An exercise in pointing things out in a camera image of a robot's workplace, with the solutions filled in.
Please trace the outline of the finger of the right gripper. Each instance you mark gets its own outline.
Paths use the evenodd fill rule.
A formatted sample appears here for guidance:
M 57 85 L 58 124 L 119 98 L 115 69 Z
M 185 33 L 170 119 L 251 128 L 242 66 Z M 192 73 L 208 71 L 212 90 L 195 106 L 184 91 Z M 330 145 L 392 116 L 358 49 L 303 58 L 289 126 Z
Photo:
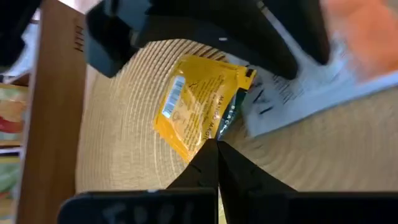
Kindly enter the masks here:
M 255 1 L 151 1 L 134 44 L 187 39 L 295 78 L 298 63 Z
M 330 59 L 330 43 L 319 0 L 265 0 L 266 8 L 301 49 L 321 65 Z

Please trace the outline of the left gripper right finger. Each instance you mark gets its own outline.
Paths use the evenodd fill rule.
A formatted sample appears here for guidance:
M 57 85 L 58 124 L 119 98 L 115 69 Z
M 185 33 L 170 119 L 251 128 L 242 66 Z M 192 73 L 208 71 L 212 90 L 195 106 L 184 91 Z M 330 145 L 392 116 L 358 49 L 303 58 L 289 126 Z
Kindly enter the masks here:
M 219 183 L 230 223 L 397 223 L 397 192 L 300 192 L 223 141 Z

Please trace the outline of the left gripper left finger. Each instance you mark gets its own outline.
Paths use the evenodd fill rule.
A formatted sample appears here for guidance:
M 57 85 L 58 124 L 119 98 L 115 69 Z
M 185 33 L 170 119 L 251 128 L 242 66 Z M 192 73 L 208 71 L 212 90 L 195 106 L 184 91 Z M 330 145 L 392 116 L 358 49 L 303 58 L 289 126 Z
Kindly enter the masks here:
M 59 224 L 218 221 L 218 146 L 208 140 L 166 189 L 91 191 L 64 202 Z

